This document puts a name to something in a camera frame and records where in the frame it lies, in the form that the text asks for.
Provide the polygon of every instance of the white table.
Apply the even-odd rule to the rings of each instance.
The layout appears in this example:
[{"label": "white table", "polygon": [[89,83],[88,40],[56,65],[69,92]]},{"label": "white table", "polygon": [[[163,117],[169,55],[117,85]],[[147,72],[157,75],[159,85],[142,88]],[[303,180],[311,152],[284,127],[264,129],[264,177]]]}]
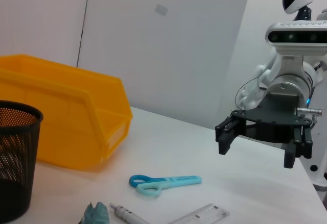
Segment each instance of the white table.
[{"label": "white table", "polygon": [[[29,211],[13,223],[77,224],[86,206],[122,205],[152,224],[167,224],[206,204],[230,211],[222,224],[326,224],[327,212],[297,159],[283,168],[284,151],[236,139],[218,154],[213,130],[133,109],[127,140],[108,164],[80,172],[37,163]],[[199,175],[201,185],[138,194],[130,176]],[[110,223],[122,223],[110,214]]]}]

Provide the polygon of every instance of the scissors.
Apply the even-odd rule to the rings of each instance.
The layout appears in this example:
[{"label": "scissors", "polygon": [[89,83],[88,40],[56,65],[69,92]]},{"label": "scissors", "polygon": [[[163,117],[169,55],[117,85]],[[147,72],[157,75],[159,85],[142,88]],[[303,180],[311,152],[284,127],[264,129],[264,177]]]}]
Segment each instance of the scissors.
[{"label": "scissors", "polygon": [[129,179],[129,185],[135,187],[138,193],[146,196],[159,196],[162,189],[200,184],[201,182],[202,178],[199,176],[151,178],[135,175]]}]

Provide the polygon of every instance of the marker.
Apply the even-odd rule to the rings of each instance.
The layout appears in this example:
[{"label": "marker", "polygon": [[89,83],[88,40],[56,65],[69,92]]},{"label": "marker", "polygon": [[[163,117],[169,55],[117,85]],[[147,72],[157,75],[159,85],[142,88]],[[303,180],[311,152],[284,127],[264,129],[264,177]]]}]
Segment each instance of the marker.
[{"label": "marker", "polygon": [[122,206],[116,206],[114,204],[110,204],[109,206],[114,209],[114,214],[116,216],[129,224],[149,224],[147,221],[143,220]]}]

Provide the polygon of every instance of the transparent ruler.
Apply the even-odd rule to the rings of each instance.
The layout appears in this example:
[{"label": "transparent ruler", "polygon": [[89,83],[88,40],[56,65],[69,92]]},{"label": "transparent ruler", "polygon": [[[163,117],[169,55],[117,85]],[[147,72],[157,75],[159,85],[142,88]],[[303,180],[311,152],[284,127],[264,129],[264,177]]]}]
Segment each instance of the transparent ruler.
[{"label": "transparent ruler", "polygon": [[229,215],[218,205],[209,204],[169,224],[213,224]]}]

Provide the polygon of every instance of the black mesh pencil holder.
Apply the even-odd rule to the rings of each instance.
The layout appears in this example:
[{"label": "black mesh pencil holder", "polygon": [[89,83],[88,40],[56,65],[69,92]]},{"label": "black mesh pencil holder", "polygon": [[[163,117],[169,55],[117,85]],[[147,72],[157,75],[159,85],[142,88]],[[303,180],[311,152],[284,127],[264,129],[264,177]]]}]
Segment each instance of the black mesh pencil holder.
[{"label": "black mesh pencil holder", "polygon": [[42,120],[31,106],[0,101],[0,223],[29,208]]}]

